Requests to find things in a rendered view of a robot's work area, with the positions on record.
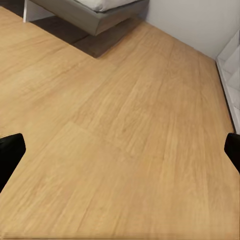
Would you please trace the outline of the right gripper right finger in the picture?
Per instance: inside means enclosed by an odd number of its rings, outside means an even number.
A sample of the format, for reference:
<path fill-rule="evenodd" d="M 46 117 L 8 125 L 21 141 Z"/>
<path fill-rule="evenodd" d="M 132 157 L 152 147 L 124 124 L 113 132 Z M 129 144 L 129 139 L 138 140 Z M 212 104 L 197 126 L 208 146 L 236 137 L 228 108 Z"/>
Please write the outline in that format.
<path fill-rule="evenodd" d="M 235 133 L 229 133 L 227 135 L 224 151 L 235 165 L 240 173 L 240 135 Z"/>

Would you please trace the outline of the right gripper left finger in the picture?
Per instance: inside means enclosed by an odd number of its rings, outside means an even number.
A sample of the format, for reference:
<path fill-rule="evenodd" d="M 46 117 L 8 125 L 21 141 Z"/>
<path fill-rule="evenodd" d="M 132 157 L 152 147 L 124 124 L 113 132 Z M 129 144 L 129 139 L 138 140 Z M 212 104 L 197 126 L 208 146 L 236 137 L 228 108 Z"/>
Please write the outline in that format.
<path fill-rule="evenodd" d="M 21 133 L 0 138 L 0 193 L 26 152 Z"/>

